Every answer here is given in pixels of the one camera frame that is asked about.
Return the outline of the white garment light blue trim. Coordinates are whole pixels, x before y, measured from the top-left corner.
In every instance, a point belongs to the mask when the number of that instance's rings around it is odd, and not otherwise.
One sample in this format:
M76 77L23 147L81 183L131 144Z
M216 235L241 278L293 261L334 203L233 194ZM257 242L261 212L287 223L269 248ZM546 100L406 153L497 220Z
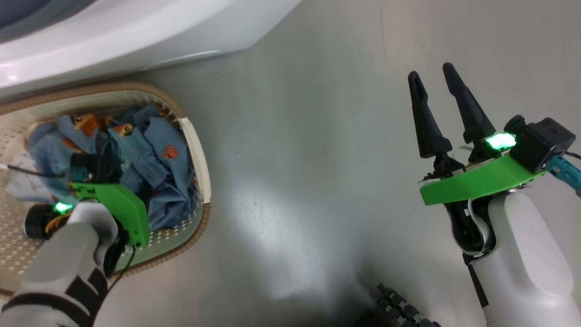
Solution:
M25 151L18 153L10 164L25 170L37 170L35 162L31 159L29 153ZM12 171L6 186L6 191L23 202L53 202L52 194L45 187L39 176Z

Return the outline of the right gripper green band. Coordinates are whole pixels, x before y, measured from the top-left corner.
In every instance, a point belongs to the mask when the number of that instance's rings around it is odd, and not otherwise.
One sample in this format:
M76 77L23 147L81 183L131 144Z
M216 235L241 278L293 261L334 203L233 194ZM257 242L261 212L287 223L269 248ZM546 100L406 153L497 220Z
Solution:
M452 63L443 64L443 74L461 115L463 140L468 144L486 139L487 148L500 151L501 156L478 163L452 177L423 182L420 194L424 204L430 206L481 198L517 188L542 176L543 172L531 173L508 155L516 145L515 137L512 134L494 135L496 129ZM429 109L428 94L417 72L409 73L409 94L420 157L431 158L452 151L452 143L442 135Z

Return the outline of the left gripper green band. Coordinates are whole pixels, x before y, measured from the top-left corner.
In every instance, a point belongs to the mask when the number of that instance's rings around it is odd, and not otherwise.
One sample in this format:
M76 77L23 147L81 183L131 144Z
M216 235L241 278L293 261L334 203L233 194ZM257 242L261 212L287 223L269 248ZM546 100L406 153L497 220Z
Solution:
M129 244L140 247L149 240L150 228L144 202L131 190L118 183L72 182L79 199L95 199L119 221L129 233Z

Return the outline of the cream perforated laundry basket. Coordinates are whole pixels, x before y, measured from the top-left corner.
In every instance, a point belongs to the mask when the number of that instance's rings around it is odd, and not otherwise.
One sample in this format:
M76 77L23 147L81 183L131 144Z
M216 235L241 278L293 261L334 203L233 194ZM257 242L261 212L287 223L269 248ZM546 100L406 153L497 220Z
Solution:
M0 164L7 164L25 149L25 139L36 123L61 114L115 114L139 105L156 103L183 133L196 176L198 202L174 230L152 232L123 275L141 273L177 258L204 233L211 211L211 180L201 141L180 105L160 89L137 82L97 84L36 95L17 101L0 99ZM6 190L10 172L0 169L0 302L19 287L24 270L35 258L40 243L26 240L22 222L28 206Z

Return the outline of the blue cartoon print garment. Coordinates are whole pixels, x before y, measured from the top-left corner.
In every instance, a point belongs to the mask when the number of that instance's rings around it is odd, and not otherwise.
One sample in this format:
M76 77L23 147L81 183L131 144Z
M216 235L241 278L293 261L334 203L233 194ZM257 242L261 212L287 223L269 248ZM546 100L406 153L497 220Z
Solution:
M104 180L136 194L148 210L151 231L176 228L197 204L196 176L183 134L158 104L124 110L114 117L65 114L38 124L27 151L54 198L77 203L71 157L104 161Z

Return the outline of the grey rubber door gasket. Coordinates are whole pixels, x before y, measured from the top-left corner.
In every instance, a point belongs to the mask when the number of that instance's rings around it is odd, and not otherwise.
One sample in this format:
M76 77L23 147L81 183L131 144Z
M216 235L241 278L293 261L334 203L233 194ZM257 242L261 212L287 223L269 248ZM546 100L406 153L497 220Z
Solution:
M0 0L0 44L69 19L96 0Z

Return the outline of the white front-load washing machine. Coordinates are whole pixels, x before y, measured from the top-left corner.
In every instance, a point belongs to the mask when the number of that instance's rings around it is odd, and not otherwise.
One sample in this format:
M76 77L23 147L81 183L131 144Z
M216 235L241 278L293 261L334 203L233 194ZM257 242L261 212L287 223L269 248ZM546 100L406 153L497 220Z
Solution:
M0 44L0 99L253 46L301 0L96 0Z

